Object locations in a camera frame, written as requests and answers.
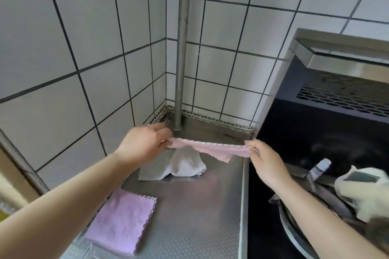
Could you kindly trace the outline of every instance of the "forearm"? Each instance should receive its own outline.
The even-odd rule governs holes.
[[[276,190],[321,259],[388,257],[296,182]]]
[[[0,224],[0,258],[59,258],[136,164],[109,155]]]

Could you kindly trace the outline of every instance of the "metal pipe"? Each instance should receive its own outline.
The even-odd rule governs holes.
[[[184,92],[184,72],[186,39],[188,34],[189,1],[178,2],[177,69],[175,76],[174,130],[181,129],[182,95]]]

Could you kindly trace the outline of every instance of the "hand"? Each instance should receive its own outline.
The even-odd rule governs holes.
[[[270,146],[258,139],[246,141],[245,143],[260,152],[251,149],[250,158],[258,176],[268,187],[277,192],[293,182],[280,155]]]
[[[134,127],[113,154],[120,161],[141,165],[154,159],[168,145],[171,145],[171,142],[166,140],[171,136],[172,132],[169,128],[165,128],[164,123]]]

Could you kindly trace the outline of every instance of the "cleaning cloth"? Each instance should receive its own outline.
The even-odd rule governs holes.
[[[97,213],[85,238],[122,256],[136,250],[154,211],[156,198],[115,190]]]
[[[174,176],[201,175],[207,169],[199,152],[187,146],[166,149],[153,161],[140,168],[139,180],[161,180],[169,174]]]
[[[233,155],[248,158],[251,147],[247,145],[216,144],[212,142],[201,142],[182,138],[168,138],[172,144],[168,148],[179,149],[191,146],[195,150],[206,153],[216,159],[228,163]]]

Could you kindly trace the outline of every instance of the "folded purple cloth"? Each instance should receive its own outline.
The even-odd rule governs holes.
[[[90,224],[85,238],[118,253],[135,252],[154,211],[156,198],[115,190]]]

